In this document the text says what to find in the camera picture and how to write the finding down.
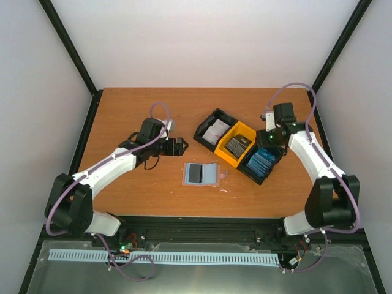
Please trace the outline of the pink card holder wallet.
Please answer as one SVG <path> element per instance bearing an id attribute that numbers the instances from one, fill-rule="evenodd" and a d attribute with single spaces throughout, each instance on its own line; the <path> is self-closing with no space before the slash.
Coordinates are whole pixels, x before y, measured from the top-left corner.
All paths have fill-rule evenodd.
<path id="1" fill-rule="evenodd" d="M 201 163 L 188 162 L 184 164 L 183 179 L 182 179 L 183 186 L 218 187 L 220 186 L 220 181 L 228 176 L 228 171 L 221 172 L 221 166 L 217 162 L 213 162 L 210 164 L 201 164 L 203 166 L 202 182 L 200 184 L 190 183 L 187 180 L 189 164 L 201 164 Z"/>

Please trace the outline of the blue card stack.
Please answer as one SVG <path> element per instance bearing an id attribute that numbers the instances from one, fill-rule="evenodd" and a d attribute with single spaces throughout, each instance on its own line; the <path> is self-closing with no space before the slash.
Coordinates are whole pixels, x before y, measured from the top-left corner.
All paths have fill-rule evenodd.
<path id="1" fill-rule="evenodd" d="M 276 156 L 273 153 L 260 148 L 251 156 L 246 166 L 257 176 L 263 178 L 272 170 L 275 161 Z"/>

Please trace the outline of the dark credit card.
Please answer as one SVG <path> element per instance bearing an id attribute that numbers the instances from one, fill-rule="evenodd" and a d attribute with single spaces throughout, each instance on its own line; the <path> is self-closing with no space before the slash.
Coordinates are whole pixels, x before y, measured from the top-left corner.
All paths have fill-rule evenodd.
<path id="1" fill-rule="evenodd" d="M 188 182 L 200 184 L 202 182 L 202 170 L 203 166 L 201 164 L 189 164 L 187 177 Z"/>

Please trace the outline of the white card stack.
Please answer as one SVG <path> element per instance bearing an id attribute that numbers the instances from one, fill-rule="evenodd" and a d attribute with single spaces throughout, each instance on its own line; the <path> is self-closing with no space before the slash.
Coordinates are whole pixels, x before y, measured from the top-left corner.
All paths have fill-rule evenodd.
<path id="1" fill-rule="evenodd" d="M 202 138 L 208 143 L 215 145 L 218 139 L 230 128 L 230 125 L 217 119 L 211 126 L 209 126 Z"/>

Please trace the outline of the dark card stack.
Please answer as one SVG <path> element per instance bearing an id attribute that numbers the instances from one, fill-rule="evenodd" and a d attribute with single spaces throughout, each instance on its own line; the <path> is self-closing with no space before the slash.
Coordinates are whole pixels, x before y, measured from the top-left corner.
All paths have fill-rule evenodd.
<path id="1" fill-rule="evenodd" d="M 237 134 L 225 145 L 225 149 L 228 150 L 232 155 L 239 159 L 245 150 L 251 145 L 252 141 L 246 138 L 242 134 Z"/>

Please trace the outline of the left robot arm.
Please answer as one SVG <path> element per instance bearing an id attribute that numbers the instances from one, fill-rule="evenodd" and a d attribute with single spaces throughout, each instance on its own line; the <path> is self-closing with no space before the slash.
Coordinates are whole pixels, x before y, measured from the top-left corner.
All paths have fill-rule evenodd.
<path id="1" fill-rule="evenodd" d="M 47 233 L 101 234 L 113 246 L 122 246 L 127 241 L 127 230 L 117 217 L 94 211 L 93 200 L 114 180 L 145 165 L 152 157 L 182 156 L 189 145 L 181 137 L 170 137 L 174 125 L 170 119 L 146 118 L 138 132 L 92 167 L 73 175 L 58 175 L 44 212 Z"/>

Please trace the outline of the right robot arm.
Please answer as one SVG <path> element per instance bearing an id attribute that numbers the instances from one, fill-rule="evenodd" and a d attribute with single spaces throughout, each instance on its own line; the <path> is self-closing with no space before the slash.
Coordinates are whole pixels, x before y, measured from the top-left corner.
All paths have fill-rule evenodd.
<path id="1" fill-rule="evenodd" d="M 261 119 L 265 128 L 256 133 L 257 145 L 293 152 L 312 182 L 304 209 L 284 218 L 285 233 L 290 236 L 326 231 L 355 233 L 361 222 L 358 178 L 346 175 L 335 165 L 321 147 L 309 121 L 297 120 L 291 103 L 275 105 Z"/>

